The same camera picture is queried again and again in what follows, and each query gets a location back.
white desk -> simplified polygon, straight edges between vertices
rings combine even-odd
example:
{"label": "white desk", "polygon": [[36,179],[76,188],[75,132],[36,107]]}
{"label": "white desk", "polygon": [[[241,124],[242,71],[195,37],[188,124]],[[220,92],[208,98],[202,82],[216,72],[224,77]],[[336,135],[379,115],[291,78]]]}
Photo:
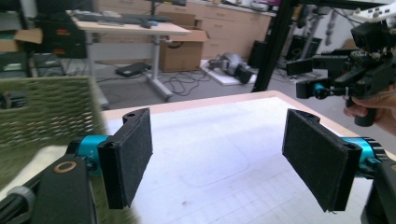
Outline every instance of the white desk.
{"label": "white desk", "polygon": [[[95,76],[94,61],[121,60],[121,59],[152,59],[151,75],[148,76],[149,83],[167,100],[173,95],[158,80],[158,63],[160,57],[161,35],[187,35],[190,31],[176,26],[172,23],[159,22],[151,29],[140,27],[140,25],[125,24],[123,26],[101,25],[96,22],[78,21],[74,19],[78,29],[85,31],[87,38],[87,53],[89,68]],[[134,35],[152,35],[152,43],[93,43],[93,33],[118,33]],[[103,96],[101,105],[106,104]]]}
{"label": "white desk", "polygon": [[[282,156],[290,107],[318,115],[277,91],[151,105],[154,154],[133,201],[138,223],[361,223],[371,181],[354,180],[346,212],[323,213]],[[110,131],[135,109],[105,111]]]}

drawer handle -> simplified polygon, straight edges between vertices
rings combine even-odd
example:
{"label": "drawer handle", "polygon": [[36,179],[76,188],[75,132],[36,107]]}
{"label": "drawer handle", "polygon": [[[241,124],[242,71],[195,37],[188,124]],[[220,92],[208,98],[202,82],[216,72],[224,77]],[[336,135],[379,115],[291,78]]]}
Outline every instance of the drawer handle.
{"label": "drawer handle", "polygon": [[185,7],[175,7],[175,10],[179,10],[179,11],[185,11],[186,8]]}

desk leg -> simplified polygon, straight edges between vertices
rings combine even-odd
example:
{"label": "desk leg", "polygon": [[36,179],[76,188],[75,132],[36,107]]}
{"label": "desk leg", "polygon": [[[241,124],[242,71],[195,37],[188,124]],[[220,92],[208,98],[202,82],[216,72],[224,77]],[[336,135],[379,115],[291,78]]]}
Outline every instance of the desk leg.
{"label": "desk leg", "polygon": [[86,45],[87,45],[88,68],[90,71],[90,76],[93,76],[94,87],[96,88],[95,92],[97,92],[97,94],[98,94],[97,97],[98,97],[99,105],[103,109],[108,109],[108,106],[109,106],[108,100],[105,97],[105,95],[103,94],[102,90],[96,84],[95,62],[92,57],[92,45],[93,45],[92,33],[86,31],[85,36],[86,36]]}
{"label": "desk leg", "polygon": [[160,61],[160,36],[155,35],[153,40],[152,48],[152,66],[151,66],[151,76],[148,77],[148,82],[151,86],[155,88],[167,101],[173,93],[169,91],[160,80],[158,80],[158,65]]}

handle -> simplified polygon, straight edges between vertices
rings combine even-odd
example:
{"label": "handle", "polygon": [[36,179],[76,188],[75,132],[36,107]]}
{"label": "handle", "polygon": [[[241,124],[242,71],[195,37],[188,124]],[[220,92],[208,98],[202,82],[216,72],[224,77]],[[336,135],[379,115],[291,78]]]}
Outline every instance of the handle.
{"label": "handle", "polygon": [[[346,107],[351,107],[355,103],[352,101],[352,99],[347,99],[346,100]],[[367,108],[368,113],[364,117],[355,117],[355,124],[361,127],[370,127],[374,124],[374,119],[375,119],[375,108]]]}

power strip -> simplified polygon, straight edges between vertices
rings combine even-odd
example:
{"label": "power strip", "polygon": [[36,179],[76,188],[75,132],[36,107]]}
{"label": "power strip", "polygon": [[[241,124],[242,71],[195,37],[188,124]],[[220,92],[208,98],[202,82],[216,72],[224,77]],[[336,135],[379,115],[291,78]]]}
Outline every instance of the power strip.
{"label": "power strip", "polygon": [[373,7],[363,11],[356,9],[352,16],[368,22],[384,21],[387,18],[396,17],[396,3]]}

